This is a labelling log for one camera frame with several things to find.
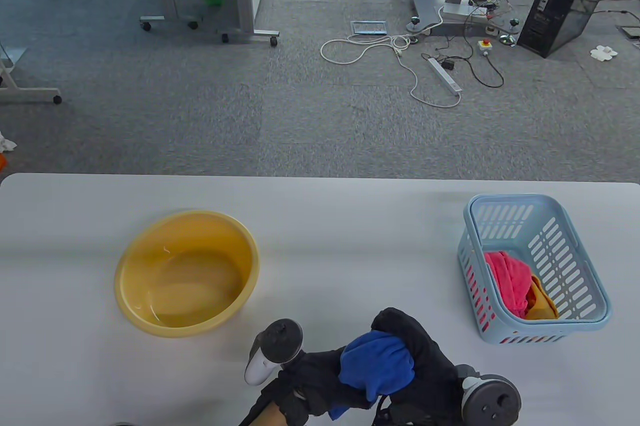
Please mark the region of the person's left hand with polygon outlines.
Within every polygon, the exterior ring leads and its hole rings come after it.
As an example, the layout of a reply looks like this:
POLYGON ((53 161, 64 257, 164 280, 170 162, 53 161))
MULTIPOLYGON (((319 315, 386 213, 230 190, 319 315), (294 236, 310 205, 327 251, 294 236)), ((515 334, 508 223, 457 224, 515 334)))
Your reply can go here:
POLYGON ((339 380, 344 350, 304 353, 262 389, 260 400, 274 403, 288 426, 304 426, 311 416, 338 409, 370 409, 365 390, 339 380))

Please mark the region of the person's right hand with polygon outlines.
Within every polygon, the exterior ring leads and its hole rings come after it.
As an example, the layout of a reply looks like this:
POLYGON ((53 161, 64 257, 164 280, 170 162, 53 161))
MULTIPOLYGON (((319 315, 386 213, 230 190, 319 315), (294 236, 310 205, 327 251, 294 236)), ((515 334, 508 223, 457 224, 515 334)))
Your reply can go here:
POLYGON ((375 316, 371 328, 403 341, 413 358, 414 379, 386 396, 388 408, 378 402, 375 425, 462 426, 462 380, 457 367, 413 317, 389 307, 375 316))

